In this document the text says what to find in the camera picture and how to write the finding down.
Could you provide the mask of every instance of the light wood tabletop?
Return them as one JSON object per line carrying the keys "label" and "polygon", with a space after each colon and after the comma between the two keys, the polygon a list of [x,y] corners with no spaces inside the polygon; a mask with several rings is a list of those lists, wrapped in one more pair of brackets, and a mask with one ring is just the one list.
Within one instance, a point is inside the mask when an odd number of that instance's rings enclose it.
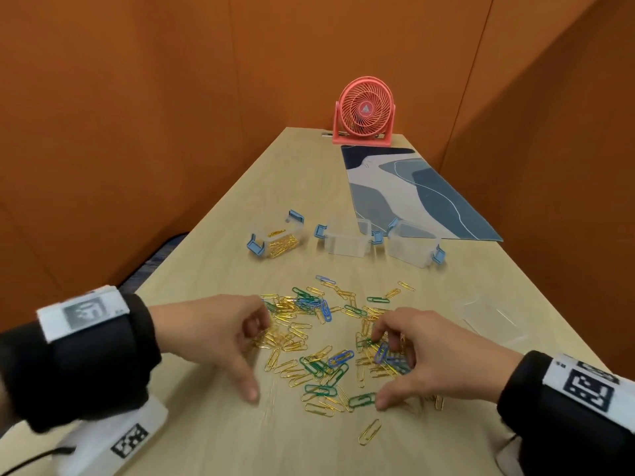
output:
{"label": "light wood tabletop", "polygon": [[[416,288],[402,290],[390,307],[433,309],[459,324],[458,305],[476,293],[495,301],[518,321],[531,339],[518,349],[550,354],[567,352],[604,368],[525,274],[496,242],[443,240],[443,265],[421,269],[389,257],[381,246],[363,258],[329,254],[313,237],[318,223],[355,212],[339,146],[320,130],[287,128],[200,221],[178,248],[139,289],[147,304],[184,301],[219,293],[293,295],[295,286],[320,287],[331,306],[344,301],[318,285],[317,274],[337,281],[343,290],[384,295],[401,280]],[[393,146],[410,147],[403,136]],[[274,259],[258,259],[246,248],[252,228],[263,218],[282,222],[289,209],[306,217],[310,237],[300,247]],[[353,348],[360,320],[341,312],[321,325],[315,317],[306,352],[282,352],[279,362],[297,359],[332,344]],[[496,475],[494,456],[510,432],[493,404],[446,399],[444,409],[411,401],[404,409],[378,413],[374,406],[322,417],[300,401],[302,386],[291,388],[264,368],[271,354],[253,355],[262,396],[257,406],[241,401],[228,377],[171,355],[152,374],[150,391],[169,408],[165,426],[121,471],[122,475],[174,476],[344,476],[357,474]],[[358,388],[355,366],[340,385],[349,397],[376,391],[389,377],[365,376]],[[382,427],[367,446],[361,432],[378,418]],[[24,423],[0,440],[0,472],[52,448],[68,432],[32,434]],[[51,475],[53,464],[39,461],[20,476]]]}

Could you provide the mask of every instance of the clear plastic box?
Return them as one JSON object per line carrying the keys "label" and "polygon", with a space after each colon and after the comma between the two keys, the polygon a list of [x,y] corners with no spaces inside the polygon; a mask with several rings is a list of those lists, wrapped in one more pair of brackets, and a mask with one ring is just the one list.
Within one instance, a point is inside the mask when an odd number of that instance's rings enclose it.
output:
{"label": "clear plastic box", "polygon": [[363,257],[370,252],[371,227],[366,219],[331,219],[324,229],[324,247],[330,254]]}
{"label": "clear plastic box", "polygon": [[388,232],[386,252],[408,264],[427,267],[432,264],[440,242],[441,238],[425,227],[399,220]]}
{"label": "clear plastic box", "polygon": [[298,247],[305,239],[304,217],[290,211],[286,219],[271,218],[261,221],[253,231],[247,247],[258,256],[275,258]]}
{"label": "clear plastic box", "polygon": [[457,312],[475,333],[496,344],[517,348],[530,339],[528,331],[518,321],[487,298],[480,297],[472,302],[461,303]]}

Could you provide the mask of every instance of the fan center cap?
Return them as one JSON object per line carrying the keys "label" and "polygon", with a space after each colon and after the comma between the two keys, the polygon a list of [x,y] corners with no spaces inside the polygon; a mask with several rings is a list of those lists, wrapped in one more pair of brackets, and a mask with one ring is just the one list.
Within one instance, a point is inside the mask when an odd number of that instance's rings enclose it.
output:
{"label": "fan center cap", "polygon": [[368,117],[373,114],[373,104],[369,101],[360,103],[358,111],[362,117]]}

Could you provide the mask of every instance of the fan stand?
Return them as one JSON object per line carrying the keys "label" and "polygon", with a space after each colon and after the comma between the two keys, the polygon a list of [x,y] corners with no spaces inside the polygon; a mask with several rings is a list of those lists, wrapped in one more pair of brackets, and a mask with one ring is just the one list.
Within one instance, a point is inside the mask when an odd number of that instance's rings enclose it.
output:
{"label": "fan stand", "polygon": [[335,102],[335,116],[333,117],[333,143],[338,145],[364,145],[373,147],[390,147],[393,141],[393,122],[395,118],[396,105],[393,105],[393,112],[384,132],[384,138],[359,138],[352,135],[340,135],[337,118],[339,113],[340,102]]}

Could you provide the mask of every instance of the desk mat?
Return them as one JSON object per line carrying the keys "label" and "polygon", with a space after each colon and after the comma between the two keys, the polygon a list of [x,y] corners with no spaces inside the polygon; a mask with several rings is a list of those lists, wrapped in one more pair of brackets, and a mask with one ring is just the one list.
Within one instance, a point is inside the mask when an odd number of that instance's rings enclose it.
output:
{"label": "desk mat", "polygon": [[[502,239],[416,151],[342,145],[353,206],[359,218],[386,233],[395,217],[443,239]],[[429,237],[420,231],[406,237]]]}

